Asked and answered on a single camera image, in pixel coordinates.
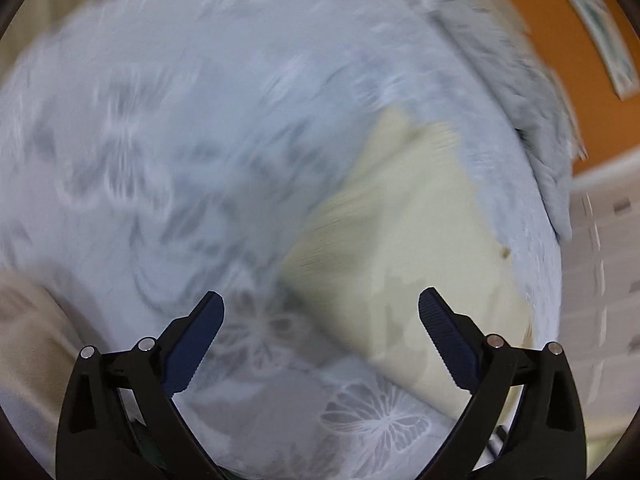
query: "metal pin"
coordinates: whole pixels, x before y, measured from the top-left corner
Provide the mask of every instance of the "metal pin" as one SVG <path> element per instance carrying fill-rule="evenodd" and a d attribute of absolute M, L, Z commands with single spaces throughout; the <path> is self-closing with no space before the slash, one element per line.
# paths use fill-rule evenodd
<path fill-rule="evenodd" d="M 138 348 L 141 349 L 143 352 L 148 352 L 154 346 L 156 346 L 156 340 L 153 339 L 152 337 L 145 337 L 144 339 L 141 339 L 138 343 Z"/>
<path fill-rule="evenodd" d="M 562 345 L 560 343 L 556 343 L 555 341 L 549 343 L 547 348 L 549 348 L 549 351 L 553 355 L 560 355 L 562 352 L 564 352 L 564 349 L 562 348 Z"/>
<path fill-rule="evenodd" d="M 85 346 L 81 351 L 80 351 L 80 357 L 82 359 L 88 359 L 89 357 L 91 357 L 92 355 L 95 354 L 95 348 L 92 346 Z"/>
<path fill-rule="evenodd" d="M 504 346 L 504 339 L 497 334 L 491 334 L 487 337 L 486 341 L 489 343 L 489 346 L 494 348 L 502 348 Z"/>

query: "pale yellow garment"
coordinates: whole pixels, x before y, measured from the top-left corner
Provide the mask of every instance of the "pale yellow garment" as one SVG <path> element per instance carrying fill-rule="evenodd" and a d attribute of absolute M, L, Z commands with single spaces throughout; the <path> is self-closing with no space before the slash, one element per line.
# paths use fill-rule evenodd
<path fill-rule="evenodd" d="M 14 270 L 0 269 L 0 384 L 40 414 L 39 433 L 51 449 L 80 346 L 46 290 Z"/>
<path fill-rule="evenodd" d="M 420 293 L 435 286 L 454 311 L 514 346 L 526 343 L 531 319 L 457 143 L 445 124 L 415 127 L 386 110 L 343 189 L 319 207 L 282 269 L 332 337 L 450 416 L 469 394 L 418 318 Z"/>

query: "bed sheet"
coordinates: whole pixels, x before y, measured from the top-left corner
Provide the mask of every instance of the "bed sheet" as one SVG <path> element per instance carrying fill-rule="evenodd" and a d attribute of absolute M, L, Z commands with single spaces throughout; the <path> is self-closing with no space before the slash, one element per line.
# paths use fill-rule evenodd
<path fill-rule="evenodd" d="M 101 0 L 0 92 L 0 264 L 46 286 L 103 351 L 222 294 L 223 328 L 175 402 L 242 476 L 412 479 L 452 428 L 277 282 L 386 105 L 454 123 L 536 345 L 556 337 L 559 248 L 532 170 L 432 4 Z"/>

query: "mattress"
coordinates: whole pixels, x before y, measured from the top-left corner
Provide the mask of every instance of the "mattress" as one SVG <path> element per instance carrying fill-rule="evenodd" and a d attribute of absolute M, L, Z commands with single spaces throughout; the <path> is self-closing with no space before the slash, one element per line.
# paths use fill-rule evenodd
<path fill-rule="evenodd" d="M 453 421 L 318 330 L 277 279 L 380 110 L 449 121 L 557 336 L 556 236 L 516 131 L 430 0 L 99 0 L 0 91 L 0 265 L 131 348 L 207 290 L 225 323 L 177 407 L 246 478 L 412 479 Z"/>

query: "blue gripper pad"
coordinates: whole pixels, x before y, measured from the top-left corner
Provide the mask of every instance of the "blue gripper pad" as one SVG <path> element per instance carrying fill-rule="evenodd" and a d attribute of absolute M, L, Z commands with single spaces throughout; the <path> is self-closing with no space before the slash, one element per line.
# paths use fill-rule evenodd
<path fill-rule="evenodd" d="M 475 393 L 480 383 L 482 332 L 470 318 L 455 314 L 433 287 L 420 294 L 418 312 L 456 386 Z"/>
<path fill-rule="evenodd" d="M 208 292 L 187 317 L 175 319 L 158 338 L 167 350 L 162 389 L 168 397 L 187 389 L 225 318 L 225 303 Z"/>

